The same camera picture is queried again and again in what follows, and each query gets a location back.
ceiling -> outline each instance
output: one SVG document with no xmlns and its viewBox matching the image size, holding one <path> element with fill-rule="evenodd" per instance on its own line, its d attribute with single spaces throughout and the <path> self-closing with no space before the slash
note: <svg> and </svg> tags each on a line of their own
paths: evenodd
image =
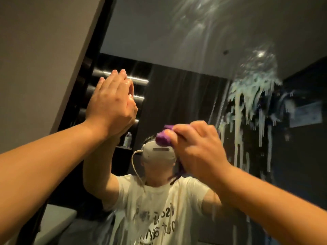
<svg viewBox="0 0 327 245">
<path fill-rule="evenodd" d="M 326 0 L 193 2 L 117 0 L 101 52 L 231 78 L 246 48 L 270 41 L 281 79 L 327 55 Z"/>
</svg>

white bottle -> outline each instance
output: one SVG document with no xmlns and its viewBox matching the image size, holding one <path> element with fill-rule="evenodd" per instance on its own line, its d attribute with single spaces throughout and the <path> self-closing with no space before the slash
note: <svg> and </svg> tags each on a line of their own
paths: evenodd
<svg viewBox="0 0 327 245">
<path fill-rule="evenodd" d="M 123 146 L 129 148 L 131 143 L 132 143 L 132 133 L 128 132 L 127 135 L 125 136 Z"/>
</svg>

sleeve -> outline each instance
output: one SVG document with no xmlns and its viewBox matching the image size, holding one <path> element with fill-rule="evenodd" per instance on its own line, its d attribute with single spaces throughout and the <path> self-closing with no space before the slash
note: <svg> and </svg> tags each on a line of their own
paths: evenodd
<svg viewBox="0 0 327 245">
<path fill-rule="evenodd" d="M 210 189 L 207 185 L 193 177 L 186 178 L 187 195 L 191 205 L 198 214 L 202 214 L 202 201 Z"/>
<path fill-rule="evenodd" d="M 127 198 L 129 193 L 130 185 L 135 182 L 134 176 L 131 174 L 124 176 L 117 176 L 119 184 L 119 194 L 116 203 L 112 206 L 108 203 L 102 202 L 103 209 L 105 211 L 110 210 L 124 210 L 127 206 Z"/>
</svg>

white vr headset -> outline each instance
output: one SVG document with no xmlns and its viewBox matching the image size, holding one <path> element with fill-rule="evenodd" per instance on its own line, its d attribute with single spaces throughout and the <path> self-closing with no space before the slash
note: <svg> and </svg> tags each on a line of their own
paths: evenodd
<svg viewBox="0 0 327 245">
<path fill-rule="evenodd" d="M 172 147 L 161 147 L 153 139 L 142 146 L 142 159 L 145 163 L 154 160 L 165 160 L 172 164 L 176 162 L 175 151 Z"/>
</svg>

gray wall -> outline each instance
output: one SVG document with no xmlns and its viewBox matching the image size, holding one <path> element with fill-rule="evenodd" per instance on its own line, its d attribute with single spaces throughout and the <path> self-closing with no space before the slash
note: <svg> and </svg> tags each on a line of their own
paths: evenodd
<svg viewBox="0 0 327 245">
<path fill-rule="evenodd" d="M 0 152 L 57 130 L 104 0 L 1 0 Z"/>
<path fill-rule="evenodd" d="M 190 32 L 197 16 L 183 3 L 190 0 L 118 0 L 108 29 L 115 36 L 106 36 L 102 52 L 228 78 L 253 35 L 266 34 L 281 79 L 327 54 L 326 0 L 220 0 L 208 43 L 200 27 Z"/>
</svg>

